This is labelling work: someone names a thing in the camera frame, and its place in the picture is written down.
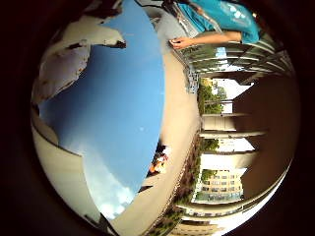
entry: person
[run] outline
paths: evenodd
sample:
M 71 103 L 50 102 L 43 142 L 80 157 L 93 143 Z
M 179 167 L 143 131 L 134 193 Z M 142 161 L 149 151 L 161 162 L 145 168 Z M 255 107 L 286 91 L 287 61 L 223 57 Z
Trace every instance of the person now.
M 196 37 L 176 37 L 169 41 L 174 49 L 204 43 L 229 41 L 255 43 L 259 40 L 259 29 L 255 20 L 242 5 L 221 0 L 191 0 L 191 2 L 199 5 L 206 14 L 215 19 L 223 33 L 213 32 Z M 189 5 L 178 3 L 178 7 L 199 33 L 214 30 L 214 27 Z

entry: tree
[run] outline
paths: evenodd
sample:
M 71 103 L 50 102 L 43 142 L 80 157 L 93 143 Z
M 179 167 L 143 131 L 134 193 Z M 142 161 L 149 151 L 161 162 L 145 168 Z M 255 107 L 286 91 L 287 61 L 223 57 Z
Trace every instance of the tree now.
M 216 150 L 219 147 L 219 140 L 215 139 L 203 139 L 201 143 L 202 150 Z
M 217 170 L 204 169 L 201 174 L 201 180 L 207 181 L 208 179 L 210 179 L 211 176 L 215 176 L 217 173 L 218 173 Z

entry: beige wall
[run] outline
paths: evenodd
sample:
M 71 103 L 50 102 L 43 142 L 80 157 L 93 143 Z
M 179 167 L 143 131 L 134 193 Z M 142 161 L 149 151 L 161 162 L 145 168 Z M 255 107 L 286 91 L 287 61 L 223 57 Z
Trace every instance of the beige wall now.
M 218 228 L 215 224 L 208 225 L 188 225 L 179 223 L 171 231 L 168 236 L 177 236 L 177 235 L 213 235 L 213 233 L 220 231 L 221 228 Z
M 234 130 L 233 117 L 203 117 L 203 129 L 204 130 Z

